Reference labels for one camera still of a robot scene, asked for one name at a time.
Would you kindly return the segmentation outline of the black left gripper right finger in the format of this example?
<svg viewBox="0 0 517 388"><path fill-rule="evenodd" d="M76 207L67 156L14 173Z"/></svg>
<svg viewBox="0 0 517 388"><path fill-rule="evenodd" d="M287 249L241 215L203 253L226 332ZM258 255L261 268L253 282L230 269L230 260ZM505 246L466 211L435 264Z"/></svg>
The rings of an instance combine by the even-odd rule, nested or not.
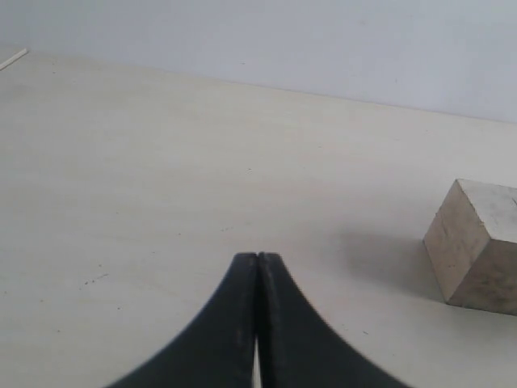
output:
<svg viewBox="0 0 517 388"><path fill-rule="evenodd" d="M256 333L263 387L403 387L310 305L280 255L258 255Z"/></svg>

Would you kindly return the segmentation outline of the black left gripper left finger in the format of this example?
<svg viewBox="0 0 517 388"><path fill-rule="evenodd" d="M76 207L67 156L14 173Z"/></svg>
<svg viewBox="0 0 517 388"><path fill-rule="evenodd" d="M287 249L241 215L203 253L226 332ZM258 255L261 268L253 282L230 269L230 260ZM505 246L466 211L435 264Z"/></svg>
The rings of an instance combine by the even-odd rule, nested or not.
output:
<svg viewBox="0 0 517 388"><path fill-rule="evenodd" d="M204 308L112 387L252 387L258 256L239 253Z"/></svg>

